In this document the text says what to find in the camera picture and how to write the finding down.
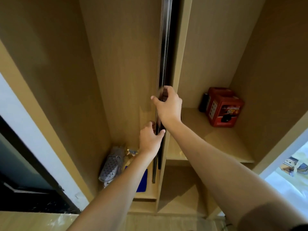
wooden cabinet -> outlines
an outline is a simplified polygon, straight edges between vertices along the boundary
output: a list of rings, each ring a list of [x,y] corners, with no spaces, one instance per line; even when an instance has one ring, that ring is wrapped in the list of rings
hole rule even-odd
[[[308,110],[305,2],[180,0],[174,11],[168,73],[183,99],[183,123],[258,174],[308,127],[295,128]],[[1,54],[13,62],[2,61],[1,73],[89,201],[101,189],[110,147],[137,150],[140,129],[155,119],[161,6],[0,5]],[[198,112],[211,86],[230,87],[245,101],[234,128],[214,128]],[[130,212],[215,217],[219,207],[168,132],[162,152],[156,183],[150,164],[147,190],[136,194]]]

red box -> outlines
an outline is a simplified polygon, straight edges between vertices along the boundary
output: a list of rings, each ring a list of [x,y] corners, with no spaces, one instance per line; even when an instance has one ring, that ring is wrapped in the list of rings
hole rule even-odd
[[[210,87],[209,101],[206,106],[206,115],[214,127],[233,127],[244,101],[236,94],[223,87]]]

hand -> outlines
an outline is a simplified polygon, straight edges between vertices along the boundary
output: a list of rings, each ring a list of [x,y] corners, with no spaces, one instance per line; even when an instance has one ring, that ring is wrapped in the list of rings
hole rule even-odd
[[[164,86],[164,89],[168,91],[168,99],[166,102],[160,101],[155,96],[152,96],[151,100],[157,108],[161,122],[169,129],[171,123],[181,122],[182,99],[175,93],[173,87]]]
[[[140,147],[139,151],[156,156],[161,140],[164,137],[165,130],[161,130],[158,135],[155,135],[152,128],[152,122],[148,122],[145,127],[140,131]]]

forearm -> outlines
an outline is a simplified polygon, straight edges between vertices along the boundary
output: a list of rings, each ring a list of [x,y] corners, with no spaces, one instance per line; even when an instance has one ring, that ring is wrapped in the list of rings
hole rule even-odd
[[[68,231],[117,230],[151,161],[150,154],[139,153],[125,171],[86,207]]]
[[[279,220],[287,216],[284,222],[289,223],[285,226],[305,221],[300,215],[294,215],[297,214],[294,208],[258,175],[206,143],[187,126],[174,122],[168,125],[167,129],[233,224],[238,225],[241,218],[262,206],[269,206],[267,210],[275,210],[271,217],[273,220],[275,215],[285,209],[284,214],[277,217]]]

floor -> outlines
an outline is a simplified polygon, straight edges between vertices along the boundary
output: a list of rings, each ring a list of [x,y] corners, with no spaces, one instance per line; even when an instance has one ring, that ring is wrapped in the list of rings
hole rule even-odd
[[[0,231],[65,231],[78,215],[0,211]],[[196,217],[127,215],[118,231],[222,231],[223,221]]]

